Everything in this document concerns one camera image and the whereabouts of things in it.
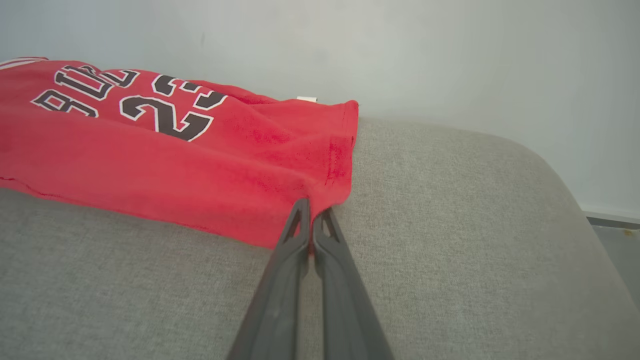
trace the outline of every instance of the gray fabric upholstery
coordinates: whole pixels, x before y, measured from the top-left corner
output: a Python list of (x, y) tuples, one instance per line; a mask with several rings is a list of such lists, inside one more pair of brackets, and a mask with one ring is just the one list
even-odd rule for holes
[[(640, 314), (549, 166), (361, 120), (336, 215), (398, 359), (637, 359)], [(1, 359), (222, 359), (269, 251), (0, 190)], [(300, 359), (321, 359), (303, 284)]]

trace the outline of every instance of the white outline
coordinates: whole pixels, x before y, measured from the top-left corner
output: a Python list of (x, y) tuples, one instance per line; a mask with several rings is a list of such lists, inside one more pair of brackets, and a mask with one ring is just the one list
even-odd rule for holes
[(218, 92), (218, 94), (222, 94), (222, 95), (224, 95), (224, 96), (222, 97), (222, 99), (220, 99), (220, 101), (216, 102), (215, 104), (211, 105), (211, 106), (210, 106), (210, 107), (208, 107), (208, 108), (205, 108), (204, 106), (198, 106), (198, 105), (197, 105), (197, 104), (198, 104), (198, 101), (200, 100), (200, 98), (201, 98), (201, 97), (209, 97), (209, 96), (211, 96), (211, 94), (212, 94), (212, 93), (214, 93), (214, 92), (217, 92), (217, 91), (209, 90), (209, 92), (208, 92), (208, 93), (206, 93), (206, 95), (205, 95), (205, 93), (203, 93), (203, 92), (201, 92), (200, 94), (198, 94), (198, 97), (196, 98), (196, 101), (194, 101), (194, 102), (193, 102), (193, 107), (194, 107), (194, 108), (196, 108), (196, 109), (200, 109), (200, 110), (211, 110), (211, 109), (213, 109), (213, 108), (217, 107), (218, 105), (222, 104), (223, 102), (225, 102), (225, 100), (227, 99), (228, 95), (224, 95), (224, 94), (222, 94), (222, 93), (219, 93), (219, 92)]
[(91, 73), (91, 75), (95, 75), (95, 73), (98, 72), (98, 69), (96, 69), (95, 67), (92, 67), (91, 65), (82, 65), (78, 68), (87, 70), (88, 72)]
[[(191, 90), (187, 90), (184, 88), (184, 85), (186, 84), (194, 84), (196, 86), (195, 90), (191, 91)], [(182, 85), (180, 85), (180, 90), (184, 91), (184, 92), (190, 92), (192, 94), (195, 94), (198, 92), (198, 89), (200, 89), (202, 86), (196, 84), (196, 83), (192, 83), (190, 81), (185, 81)]]
[[(122, 79), (121, 79), (116, 74), (113, 73), (115, 71), (119, 71), (122, 74), (125, 74), (125, 76), (123, 76)], [(133, 79), (130, 80), (130, 82), (129, 82), (129, 84), (127, 84), (127, 86), (122, 86), (121, 83), (123, 83), (129, 77), (129, 75), (131, 75), (131, 74), (135, 74), (133, 76)], [(114, 78), (116, 78), (119, 81), (119, 83), (116, 82), (114, 79), (109, 78), (107, 75), (113, 76)], [(128, 88), (129, 86), (131, 86), (133, 84), (133, 82), (138, 78), (139, 75), (140, 75), (140, 73), (138, 71), (129, 70), (129, 69), (107, 70), (107, 71), (103, 71), (100, 74), (98, 74), (98, 76), (104, 78), (105, 80), (109, 81), (110, 83), (114, 84), (115, 86), (120, 87), (120, 88), (124, 88), (124, 89)]]
[[(66, 98), (68, 98), (69, 100), (68, 100), (68, 101), (65, 101), (65, 100), (63, 100), (63, 99), (58, 98), (58, 100), (62, 101), (62, 104), (60, 105), (60, 107), (57, 107), (57, 106), (54, 106), (53, 104), (51, 104), (51, 103), (47, 102), (47, 100), (49, 100), (49, 98), (46, 98), (46, 100), (45, 100), (44, 102), (47, 102), (47, 104), (49, 104), (49, 105), (53, 106), (53, 107), (54, 107), (54, 108), (56, 108), (57, 110), (51, 110), (51, 109), (49, 109), (48, 107), (44, 106), (43, 104), (40, 104), (39, 102), (36, 102), (36, 100), (38, 100), (38, 99), (39, 99), (39, 98), (41, 98), (44, 94), (46, 94), (47, 92), (50, 92), (50, 91), (54, 92), (54, 94), (56, 94), (56, 95), (58, 95), (58, 96), (66, 97)], [(72, 102), (77, 102), (78, 104), (83, 105), (83, 106), (86, 106), (87, 108), (89, 108), (89, 109), (91, 109), (91, 110), (95, 111), (95, 117), (100, 116), (100, 114), (98, 113), (98, 109), (95, 109), (93, 106), (89, 106), (89, 105), (87, 105), (87, 104), (83, 103), (82, 101), (78, 101), (78, 100), (74, 99), (74, 98), (73, 98), (73, 97), (71, 97), (71, 96), (67, 96), (67, 95), (65, 95), (65, 94), (61, 94), (61, 93), (59, 93), (57, 90), (54, 90), (54, 89), (47, 89), (47, 90), (44, 90), (42, 93), (40, 93), (40, 95), (36, 96), (36, 98), (35, 98), (35, 99), (33, 99), (33, 100), (31, 100), (31, 101), (30, 101), (30, 103), (31, 103), (31, 104), (37, 105), (37, 106), (39, 106), (39, 107), (41, 107), (41, 108), (43, 108), (43, 109), (45, 109), (45, 110), (48, 110), (48, 111), (62, 111), (62, 110), (61, 110), (61, 109), (62, 109), (62, 107), (63, 107), (66, 103), (70, 103), (69, 110), (67, 110), (67, 111), (62, 111), (62, 112), (64, 112), (64, 113), (68, 113), (68, 112), (71, 110), (71, 108), (75, 108), (77, 111), (80, 111), (81, 113), (84, 113), (84, 115), (85, 115), (85, 116), (87, 116), (87, 117), (93, 117), (93, 116), (91, 116), (91, 115), (89, 115), (89, 114), (85, 113), (81, 108), (78, 108), (77, 106), (74, 106)]]
[(187, 142), (191, 142), (191, 141), (193, 141), (194, 139), (197, 139), (198, 137), (200, 137), (200, 135), (204, 134), (204, 133), (208, 130), (208, 128), (209, 128), (209, 126), (211, 125), (211, 123), (213, 122), (213, 117), (211, 117), (211, 116), (208, 116), (208, 115), (202, 115), (202, 114), (199, 114), (199, 113), (196, 113), (196, 112), (193, 112), (193, 111), (189, 111), (189, 112), (187, 112), (187, 113), (186, 113), (186, 115), (184, 115), (184, 116), (182, 117), (182, 120), (180, 120), (180, 123), (181, 123), (181, 124), (183, 124), (182, 129), (178, 129), (178, 127), (177, 127), (177, 126), (178, 126), (178, 122), (176, 121), (177, 116), (176, 116), (176, 114), (175, 114), (175, 105), (173, 105), (172, 103), (167, 102), (167, 101), (164, 101), (164, 100), (162, 100), (162, 99), (158, 99), (157, 97), (147, 97), (147, 96), (141, 96), (141, 95), (131, 95), (131, 96), (123, 97), (123, 98), (120, 100), (120, 114), (121, 114), (121, 115), (123, 115), (124, 117), (126, 117), (127, 119), (131, 119), (131, 120), (133, 120), (133, 121), (138, 121), (138, 119), (139, 119), (142, 115), (144, 115), (144, 114), (147, 112), (147, 111), (144, 109), (144, 108), (145, 108), (145, 107), (147, 107), (147, 106), (151, 107), (151, 108), (154, 110), (154, 121), (155, 121), (155, 130), (156, 130), (156, 133), (160, 133), (159, 126), (158, 126), (158, 108), (156, 108), (155, 106), (153, 106), (153, 105), (151, 105), (151, 104), (141, 104), (141, 105), (138, 105), (138, 106), (136, 106), (135, 108), (136, 108), (138, 111), (140, 111), (140, 112), (139, 112), (135, 117), (132, 117), (132, 116), (130, 116), (129, 114), (126, 114), (126, 113), (124, 112), (123, 108), (122, 108), (122, 103), (123, 103), (125, 100), (127, 100), (127, 99), (132, 99), (132, 98), (144, 99), (144, 100), (155, 100), (155, 101), (159, 101), (159, 102), (161, 102), (161, 103), (163, 103), (163, 104), (165, 104), (165, 105), (170, 106), (170, 107), (171, 107), (171, 110), (172, 110), (173, 130), (175, 130), (175, 131), (176, 131), (176, 132), (178, 132), (178, 133), (183, 132), (187, 127), (189, 127), (189, 125), (190, 125), (190, 124), (189, 124), (189, 123), (187, 123), (187, 122), (185, 122), (185, 120), (189, 117), (189, 115), (196, 115), (196, 116), (198, 116), (198, 117), (208, 119), (209, 121), (208, 121), (207, 125), (206, 125), (202, 130), (201, 130), (201, 132), (199, 132), (197, 135), (195, 135), (194, 137), (192, 137), (192, 138), (190, 138), (189, 140), (187, 140)]
[[(109, 95), (109, 92), (111, 91), (111, 89), (113, 89), (113, 88), (115, 87), (113, 84), (111, 84), (111, 83), (107, 83), (107, 82), (106, 82), (106, 81), (104, 81), (102, 78), (98, 78), (98, 76), (97, 76), (97, 75), (90, 74), (91, 76), (88, 76), (88, 75), (87, 75), (87, 73), (88, 73), (88, 72), (77, 71), (76, 69), (80, 69), (80, 68), (75, 68), (75, 67), (73, 67), (73, 66), (71, 66), (71, 65), (66, 65), (66, 66), (64, 66), (62, 69), (60, 69), (60, 70), (56, 71), (55, 75), (53, 75), (53, 82), (54, 82), (54, 83), (56, 83), (56, 84), (58, 84), (58, 85), (62, 85), (62, 86), (66, 86), (66, 87), (68, 87), (68, 88), (71, 88), (71, 89), (75, 90), (76, 92), (79, 92), (80, 94), (85, 94), (85, 95), (87, 95), (88, 97), (94, 98), (94, 99), (96, 99), (96, 100), (98, 100), (98, 101), (103, 101), (104, 99), (106, 99), (106, 98), (107, 98), (107, 96)], [(76, 80), (76, 79), (73, 79), (73, 78), (68, 77), (68, 76), (67, 76), (67, 73), (63, 72), (63, 70), (66, 70), (67, 72), (69, 72), (69, 71), (73, 71), (73, 72), (75, 72), (76, 74), (80, 74), (80, 75), (85, 76), (85, 77), (87, 77), (87, 78), (89, 78), (89, 79), (91, 79), (91, 80), (94, 80), (94, 81), (97, 81), (98, 83), (101, 83), (101, 84), (102, 84), (102, 86), (101, 86), (100, 88), (94, 88), (93, 86), (91, 86), (91, 85), (89, 85), (89, 84), (82, 83), (82, 82), (80, 82), (79, 80)], [(108, 86), (108, 87), (107, 87), (107, 91), (105, 91), (105, 92), (104, 92), (104, 95), (102, 96), (102, 98), (97, 97), (97, 96), (93, 96), (92, 94), (89, 94), (88, 92), (84, 92), (84, 91), (82, 91), (82, 90), (80, 90), (80, 89), (78, 89), (78, 88), (76, 88), (76, 87), (73, 87), (73, 86), (71, 86), (71, 85), (69, 85), (69, 84), (66, 84), (66, 83), (64, 83), (64, 82), (58, 82), (58, 80), (57, 80), (58, 74), (62, 74), (62, 76), (64, 76), (65, 78), (67, 78), (67, 79), (69, 79), (69, 80), (71, 80), (71, 81), (73, 81), (73, 82), (75, 82), (75, 83), (79, 83), (79, 84), (82, 84), (82, 85), (84, 85), (84, 86), (86, 86), (86, 87), (88, 87), (88, 88), (91, 88), (91, 89), (95, 90), (96, 92), (102, 92), (102, 87), (103, 87), (103, 86)]]
[(178, 84), (175, 84), (175, 83), (173, 83), (173, 82), (174, 82), (174, 81), (176, 81), (176, 80), (180, 80), (180, 79), (178, 79), (178, 78), (173, 78), (173, 79), (169, 80), (169, 82), (168, 82), (167, 84), (171, 85), (172, 87), (171, 87), (171, 92), (169, 93), (169, 95), (167, 95), (167, 94), (165, 94), (165, 93), (163, 93), (163, 92), (156, 91), (156, 81), (158, 81), (158, 79), (159, 79), (161, 76), (168, 76), (169, 78), (172, 78), (172, 77), (173, 77), (173, 76), (164, 75), (164, 74), (160, 74), (160, 75), (156, 76), (156, 78), (153, 80), (153, 82), (151, 82), (151, 90), (153, 90), (153, 92), (155, 92), (156, 94), (160, 94), (160, 95), (162, 95), (162, 96), (166, 96), (166, 97), (171, 97), (171, 95), (173, 95), (173, 93), (174, 93), (174, 91), (175, 91), (175, 88), (177, 88), (177, 87), (178, 87)]

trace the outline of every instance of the red jersey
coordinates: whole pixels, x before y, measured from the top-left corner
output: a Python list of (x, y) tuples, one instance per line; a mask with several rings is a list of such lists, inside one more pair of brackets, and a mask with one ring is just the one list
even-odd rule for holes
[(0, 186), (274, 247), (346, 200), (358, 104), (79, 61), (0, 63)]

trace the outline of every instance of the baseboard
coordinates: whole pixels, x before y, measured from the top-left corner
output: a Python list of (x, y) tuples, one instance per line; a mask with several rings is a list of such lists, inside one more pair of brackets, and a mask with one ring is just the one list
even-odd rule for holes
[(601, 218), (604, 220), (640, 224), (640, 214), (637, 213), (616, 211), (611, 209), (599, 208), (598, 206), (589, 206), (583, 204), (580, 204), (580, 209), (582, 209), (582, 211), (584, 211), (584, 214), (589, 218)]

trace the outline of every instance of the white wall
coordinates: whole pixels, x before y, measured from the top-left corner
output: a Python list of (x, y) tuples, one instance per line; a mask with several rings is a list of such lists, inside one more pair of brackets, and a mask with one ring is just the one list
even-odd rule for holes
[(583, 209), (640, 219), (637, 0), (5, 0), (0, 39), (0, 60), (356, 99), (365, 117), (504, 136)]

